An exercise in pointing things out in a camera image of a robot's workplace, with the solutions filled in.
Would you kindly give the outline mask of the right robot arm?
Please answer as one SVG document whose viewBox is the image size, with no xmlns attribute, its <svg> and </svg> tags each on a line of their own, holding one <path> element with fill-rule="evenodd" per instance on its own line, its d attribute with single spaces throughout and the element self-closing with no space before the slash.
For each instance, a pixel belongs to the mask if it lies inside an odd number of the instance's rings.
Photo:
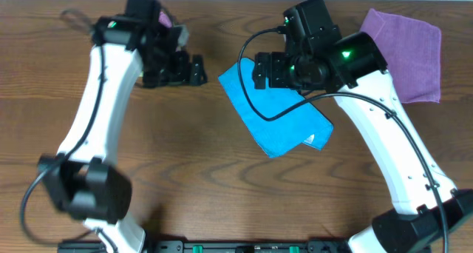
<svg viewBox="0 0 473 253">
<path fill-rule="evenodd" d="M 381 51 L 364 32 L 344 37 L 324 0 L 284 12 L 281 52 L 258 53 L 258 90 L 311 90 L 332 97 L 355 124 L 387 183 L 393 208 L 346 244 L 349 252 L 426 252 L 472 217 L 472 191 L 435 163 L 399 101 Z"/>
</svg>

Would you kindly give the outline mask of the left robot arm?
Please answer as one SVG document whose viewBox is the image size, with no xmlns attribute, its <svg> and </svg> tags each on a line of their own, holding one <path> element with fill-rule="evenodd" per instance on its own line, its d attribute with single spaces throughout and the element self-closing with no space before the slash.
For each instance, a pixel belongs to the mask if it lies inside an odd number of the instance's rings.
<svg viewBox="0 0 473 253">
<path fill-rule="evenodd" d="M 38 163 L 54 207 L 101 240 L 102 252 L 145 252 L 145 230 L 129 211 L 132 183 L 116 169 L 118 139 L 137 80 L 145 88 L 205 84 L 201 55 L 186 52 L 188 31 L 164 24 L 158 0 L 127 0 L 125 10 L 84 26 L 92 39 L 89 75 L 67 136 Z"/>
</svg>

